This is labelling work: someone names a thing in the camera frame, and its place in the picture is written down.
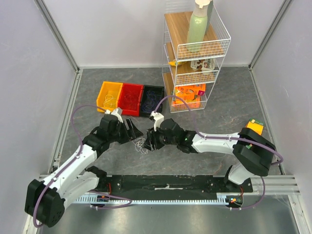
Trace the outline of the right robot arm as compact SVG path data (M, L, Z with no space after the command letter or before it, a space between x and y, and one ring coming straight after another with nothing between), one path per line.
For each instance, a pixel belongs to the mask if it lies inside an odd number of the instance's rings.
M236 191L251 176L266 177L276 150L250 128L233 134L205 134L184 130L171 118L147 130L143 147L154 151L165 145L174 145L187 154L213 152L235 156L238 163L230 167L223 179L223 186L229 192Z

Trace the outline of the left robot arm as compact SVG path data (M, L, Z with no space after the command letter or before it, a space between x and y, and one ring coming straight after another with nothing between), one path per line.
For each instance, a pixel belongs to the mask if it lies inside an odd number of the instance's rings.
M130 118L119 114L104 115L80 146L56 171L42 181L32 180L26 193L25 212L32 216L36 228L53 227L63 216L66 208L90 190L101 192L107 186L106 172L92 166L110 147L111 143L128 143L143 136Z

